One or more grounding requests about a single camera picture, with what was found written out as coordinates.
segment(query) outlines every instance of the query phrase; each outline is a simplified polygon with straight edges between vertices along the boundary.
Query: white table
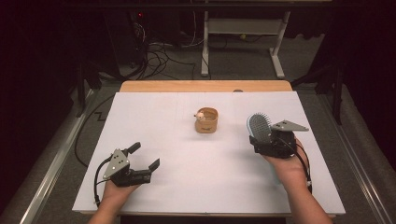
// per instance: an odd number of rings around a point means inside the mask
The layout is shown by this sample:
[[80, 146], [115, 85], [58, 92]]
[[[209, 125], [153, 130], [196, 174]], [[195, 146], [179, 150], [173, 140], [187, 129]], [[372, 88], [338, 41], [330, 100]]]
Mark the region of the white table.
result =
[[[205, 106], [219, 111], [212, 134], [194, 130], [193, 115]], [[147, 169], [158, 158], [161, 165], [124, 205], [124, 215], [289, 216], [285, 190], [248, 141], [246, 120], [256, 112], [273, 123], [287, 119], [310, 129], [294, 91], [117, 93], [73, 210], [96, 211], [92, 183], [99, 163], [114, 149], [140, 142], [129, 156], [131, 168]], [[344, 214], [312, 131], [295, 134], [311, 162], [314, 196], [329, 215]]]

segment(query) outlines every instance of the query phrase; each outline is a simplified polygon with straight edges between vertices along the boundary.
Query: cable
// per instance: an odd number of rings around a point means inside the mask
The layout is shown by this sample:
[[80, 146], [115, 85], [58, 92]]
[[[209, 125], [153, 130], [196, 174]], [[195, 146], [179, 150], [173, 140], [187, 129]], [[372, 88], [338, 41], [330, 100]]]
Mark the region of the cable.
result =
[[111, 155], [110, 157], [108, 157], [107, 159], [105, 159], [104, 161], [102, 161], [102, 163], [100, 163], [100, 165], [99, 165], [98, 168], [96, 169], [95, 179], [93, 180], [93, 195], [94, 195], [94, 199], [95, 199], [96, 206], [98, 206], [98, 207], [99, 207], [99, 205], [100, 205], [100, 199], [99, 199], [99, 195], [98, 195], [97, 186], [98, 186], [98, 184], [101, 183], [102, 181], [99, 182], [99, 183], [97, 183], [96, 181], [97, 181], [97, 179], [98, 179], [99, 172], [100, 172], [100, 170], [102, 169], [102, 166], [104, 166], [106, 163], [110, 162], [112, 156], [113, 156], [113, 155]]
[[308, 163], [308, 168], [306, 167], [303, 158], [302, 158], [302, 157], [300, 156], [300, 154], [297, 152], [297, 149], [294, 149], [293, 147], [291, 147], [291, 146], [290, 146], [285, 140], [283, 140], [282, 138], [278, 138], [278, 139], [281, 140], [286, 146], [288, 146], [291, 150], [294, 151], [294, 154], [297, 156], [297, 158], [299, 159], [301, 165], [302, 165], [303, 168], [304, 168], [305, 177], [306, 177], [306, 182], [307, 182], [307, 184], [308, 184], [307, 187], [308, 187], [309, 192], [312, 193], [312, 180], [311, 180], [311, 174], [310, 174], [311, 172], [310, 172], [309, 159], [308, 159], [308, 156], [306, 155], [306, 152], [305, 152], [304, 148], [303, 148], [302, 146], [296, 144], [297, 147], [299, 147], [299, 148], [303, 151], [303, 153], [305, 154], [306, 160], [307, 160], [307, 163]]
[[207, 74], [209, 75], [209, 80], [212, 80], [212, 75], [210, 74], [209, 64], [207, 64], [207, 62], [206, 62], [204, 56], [202, 56], [201, 58], [202, 58], [202, 60], [204, 60], [204, 63], [205, 63], [206, 66], [207, 66]]
[[86, 168], [88, 168], [88, 165], [87, 165], [84, 161], [82, 161], [82, 159], [78, 156], [78, 139], [79, 139], [79, 137], [80, 137], [80, 135], [81, 135], [82, 130], [84, 129], [85, 124], [87, 123], [88, 119], [90, 119], [90, 117], [92, 116], [92, 114], [93, 114], [94, 112], [96, 112], [96, 110], [97, 110], [101, 105], [103, 105], [106, 101], [108, 101], [109, 99], [113, 98], [114, 96], [115, 96], [115, 95], [111, 95], [111, 96], [107, 97], [102, 103], [100, 103], [100, 104], [90, 113], [90, 115], [88, 115], [88, 117], [87, 117], [87, 118], [84, 120], [84, 122], [82, 123], [81, 128], [78, 130], [77, 137], [76, 137], [76, 143], [75, 143], [75, 145], [74, 145], [74, 152], [75, 152], [76, 159], [79, 161], [79, 163], [81, 163], [81, 165], [85, 166]]

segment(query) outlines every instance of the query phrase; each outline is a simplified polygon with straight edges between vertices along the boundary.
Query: hand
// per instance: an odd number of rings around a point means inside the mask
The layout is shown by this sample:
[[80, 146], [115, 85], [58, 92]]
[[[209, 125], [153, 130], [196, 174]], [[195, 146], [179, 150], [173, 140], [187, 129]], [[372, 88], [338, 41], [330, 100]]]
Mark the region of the hand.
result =
[[[303, 150], [300, 148], [302, 147], [302, 144], [297, 138], [296, 138], [296, 142], [297, 142], [297, 152], [303, 158], [306, 167], [308, 167], [307, 157], [305, 156]], [[304, 167], [296, 156], [293, 156], [288, 159], [279, 159], [264, 155], [262, 156], [272, 165], [274, 165], [276, 170], [276, 175], [279, 178], [280, 182], [282, 182], [286, 191], [288, 191], [288, 189], [297, 188], [297, 187], [306, 188], [306, 176], [304, 172]]]
[[89, 223], [113, 223], [117, 214], [128, 200], [129, 195], [139, 186], [119, 188], [111, 180], [107, 181], [103, 199]]

